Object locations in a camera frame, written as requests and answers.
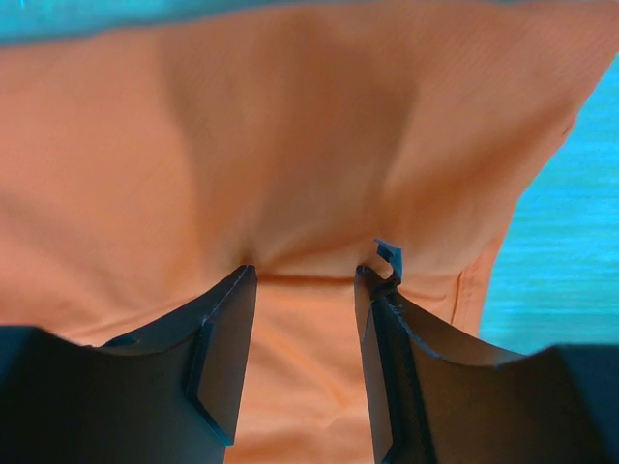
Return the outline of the orange t shirt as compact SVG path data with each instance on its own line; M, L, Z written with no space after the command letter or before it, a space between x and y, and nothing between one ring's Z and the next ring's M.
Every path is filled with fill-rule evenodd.
M282 6L1 51L1 319L99 344L258 273L230 463L370 463L353 303L475 334L516 203L618 50L614 1Z

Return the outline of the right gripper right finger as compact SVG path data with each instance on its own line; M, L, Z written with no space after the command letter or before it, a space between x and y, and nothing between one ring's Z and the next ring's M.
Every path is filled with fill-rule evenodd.
M404 298L392 269L361 266L355 311L378 463L614 463L618 349L558 344L530 356L488 344Z

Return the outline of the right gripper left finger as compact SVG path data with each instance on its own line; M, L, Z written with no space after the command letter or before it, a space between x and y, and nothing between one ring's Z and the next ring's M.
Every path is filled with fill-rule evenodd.
M235 439L256 273L106 344L1 330L5 463L221 463Z

